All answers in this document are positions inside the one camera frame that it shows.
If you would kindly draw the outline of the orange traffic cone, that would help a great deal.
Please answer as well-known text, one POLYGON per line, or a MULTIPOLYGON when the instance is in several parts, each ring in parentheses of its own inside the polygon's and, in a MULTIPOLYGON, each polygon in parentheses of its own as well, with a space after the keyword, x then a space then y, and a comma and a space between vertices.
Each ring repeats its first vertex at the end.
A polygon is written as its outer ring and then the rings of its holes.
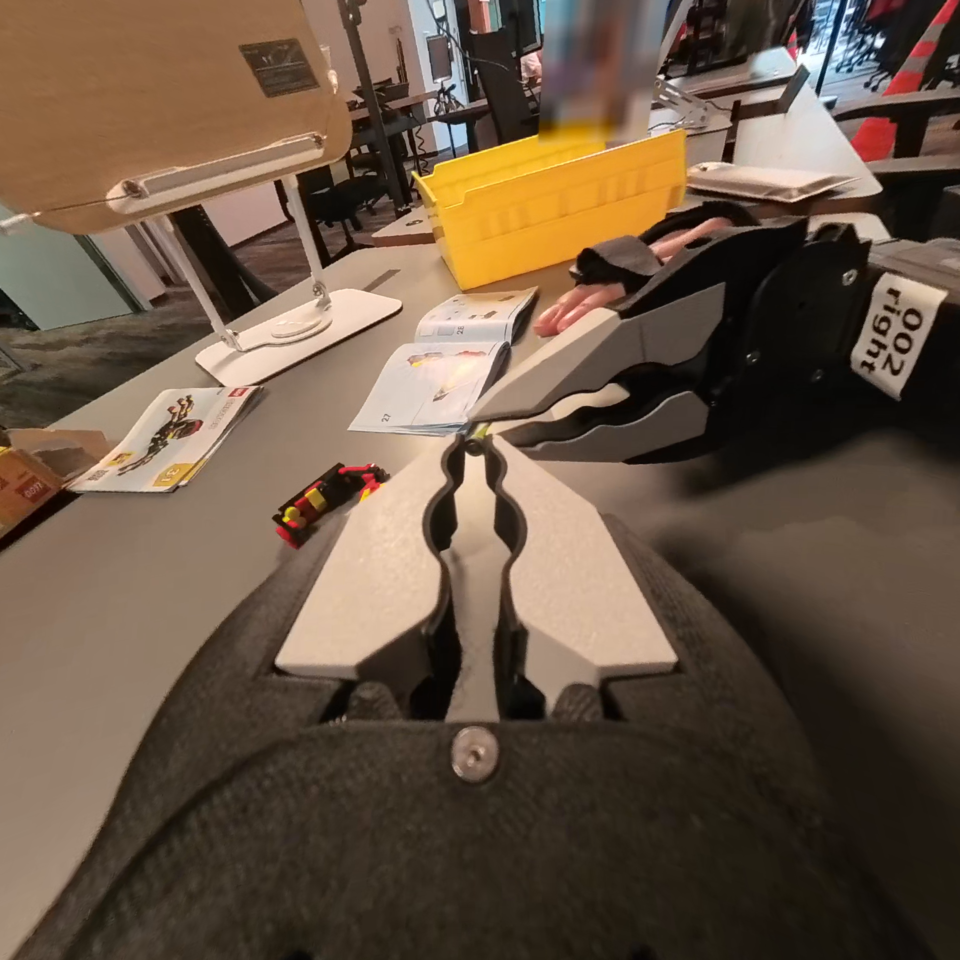
MULTIPOLYGON (((887 106, 895 97, 917 93, 925 82, 930 81, 930 63, 942 45, 943 34, 957 13, 957 1, 906 2, 908 22, 906 39, 910 42, 900 59, 879 104, 887 106)), ((888 115, 870 115, 858 127, 852 146, 864 162, 878 162, 894 156, 899 124, 888 115)))

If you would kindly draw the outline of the black red yellow lego model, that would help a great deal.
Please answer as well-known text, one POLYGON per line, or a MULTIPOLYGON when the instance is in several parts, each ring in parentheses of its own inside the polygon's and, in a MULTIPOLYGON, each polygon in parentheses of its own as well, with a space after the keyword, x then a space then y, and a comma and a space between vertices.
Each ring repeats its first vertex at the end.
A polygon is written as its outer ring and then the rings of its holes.
POLYGON ((375 462, 335 463, 280 504, 271 518, 274 531, 285 544, 300 549, 322 519, 369 498, 390 478, 391 474, 375 462))

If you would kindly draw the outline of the open instruction booklet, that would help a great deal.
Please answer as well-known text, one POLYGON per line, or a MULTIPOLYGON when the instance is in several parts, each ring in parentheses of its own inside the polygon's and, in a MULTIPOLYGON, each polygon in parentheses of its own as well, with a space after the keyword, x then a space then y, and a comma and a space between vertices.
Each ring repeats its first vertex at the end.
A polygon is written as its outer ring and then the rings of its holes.
POLYGON ((539 297, 537 286, 459 293, 426 313, 390 355, 352 432, 444 436, 464 431, 498 379, 539 297))

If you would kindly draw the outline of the black tripod stand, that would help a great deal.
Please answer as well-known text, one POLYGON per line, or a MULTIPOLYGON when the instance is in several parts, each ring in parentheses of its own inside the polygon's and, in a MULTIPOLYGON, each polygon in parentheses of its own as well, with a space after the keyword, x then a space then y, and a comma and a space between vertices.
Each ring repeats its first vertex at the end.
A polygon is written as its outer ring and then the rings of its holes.
POLYGON ((392 150, 378 95, 363 49, 362 38, 359 32, 362 19, 360 14, 361 4, 356 1, 337 1, 336 4, 357 72, 366 106, 367 118, 374 133, 374 142, 386 177, 393 210, 397 218, 401 218, 409 213, 410 205, 404 193, 405 187, 403 187, 401 183, 398 163, 392 150))

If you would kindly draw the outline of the wooden board on white stand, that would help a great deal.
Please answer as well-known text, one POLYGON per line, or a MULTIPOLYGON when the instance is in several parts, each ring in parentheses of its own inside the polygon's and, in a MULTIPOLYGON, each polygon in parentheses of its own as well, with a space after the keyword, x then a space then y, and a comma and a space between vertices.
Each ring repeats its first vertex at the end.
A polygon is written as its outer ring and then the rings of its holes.
POLYGON ((216 337, 196 363, 228 388, 402 311, 382 294, 330 291, 324 276, 297 175, 342 160, 353 124, 301 2, 2 2, 1 20, 2 234, 156 222, 216 337), (170 215, 276 181, 312 294, 236 333, 170 215))

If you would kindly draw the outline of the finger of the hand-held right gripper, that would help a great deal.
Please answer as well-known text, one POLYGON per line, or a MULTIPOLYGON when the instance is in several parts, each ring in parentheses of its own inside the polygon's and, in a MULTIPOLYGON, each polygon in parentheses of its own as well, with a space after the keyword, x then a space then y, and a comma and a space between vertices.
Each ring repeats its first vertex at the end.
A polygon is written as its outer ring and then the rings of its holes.
POLYGON ((555 393, 545 401, 510 383, 490 392, 498 437, 530 459, 628 463, 701 438, 712 410, 693 390, 629 388, 616 383, 555 393))
POLYGON ((471 423, 518 421, 577 394, 596 393, 644 365, 674 367, 707 345, 724 314, 718 283, 634 317, 599 308, 511 368, 471 408, 471 423))

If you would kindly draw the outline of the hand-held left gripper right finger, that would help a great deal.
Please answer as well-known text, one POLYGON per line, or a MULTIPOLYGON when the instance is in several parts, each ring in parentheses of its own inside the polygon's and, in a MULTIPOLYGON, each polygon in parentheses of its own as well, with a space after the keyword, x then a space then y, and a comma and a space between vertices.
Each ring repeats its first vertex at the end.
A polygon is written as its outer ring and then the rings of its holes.
POLYGON ((509 549, 494 634, 499 714, 550 714, 565 690, 665 675, 679 657, 586 498, 505 438, 487 441, 494 531, 509 549))

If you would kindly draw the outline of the yellow plastic bin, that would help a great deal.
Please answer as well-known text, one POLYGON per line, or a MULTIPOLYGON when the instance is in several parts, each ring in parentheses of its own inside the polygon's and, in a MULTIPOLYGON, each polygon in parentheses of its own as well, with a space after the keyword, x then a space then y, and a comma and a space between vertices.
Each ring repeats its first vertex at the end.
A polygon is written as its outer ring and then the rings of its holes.
POLYGON ((440 162, 414 182, 450 274, 472 291, 660 222, 685 197, 686 140, 674 129, 607 149, 532 136, 440 162))

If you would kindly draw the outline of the closed instruction booklet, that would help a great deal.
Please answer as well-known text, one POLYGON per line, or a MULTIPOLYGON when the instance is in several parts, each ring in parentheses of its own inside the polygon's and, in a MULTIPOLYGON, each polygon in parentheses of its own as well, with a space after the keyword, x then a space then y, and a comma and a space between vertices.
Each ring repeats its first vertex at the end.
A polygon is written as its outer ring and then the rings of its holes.
POLYGON ((126 437, 71 481, 68 491, 166 494, 185 486, 262 392, 253 385, 162 391, 126 437))

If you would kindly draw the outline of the orange cardboard lego box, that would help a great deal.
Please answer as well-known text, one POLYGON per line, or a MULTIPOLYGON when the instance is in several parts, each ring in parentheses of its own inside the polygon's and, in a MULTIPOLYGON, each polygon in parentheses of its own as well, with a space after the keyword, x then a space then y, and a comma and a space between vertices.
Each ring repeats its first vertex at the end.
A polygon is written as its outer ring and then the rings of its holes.
POLYGON ((1 537, 38 516, 111 448, 98 430, 2 429, 1 537))

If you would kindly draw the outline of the clear acrylic desk stand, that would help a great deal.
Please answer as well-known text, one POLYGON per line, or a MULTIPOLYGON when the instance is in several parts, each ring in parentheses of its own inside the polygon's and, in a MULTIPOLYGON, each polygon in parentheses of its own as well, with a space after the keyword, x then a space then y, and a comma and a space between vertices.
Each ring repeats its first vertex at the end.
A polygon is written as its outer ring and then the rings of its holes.
POLYGON ((648 126, 651 135, 682 130, 688 135, 703 136, 726 132, 732 126, 730 111, 682 90, 664 76, 654 77, 648 126))

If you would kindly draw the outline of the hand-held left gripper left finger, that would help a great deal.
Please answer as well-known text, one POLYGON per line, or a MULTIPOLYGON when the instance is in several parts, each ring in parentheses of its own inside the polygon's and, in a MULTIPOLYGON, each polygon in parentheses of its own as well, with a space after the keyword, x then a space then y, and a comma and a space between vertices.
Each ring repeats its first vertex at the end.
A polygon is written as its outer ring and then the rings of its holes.
POLYGON ((462 438, 429 448, 347 515, 274 665, 390 690, 403 713, 444 718, 462 666, 450 571, 462 438))

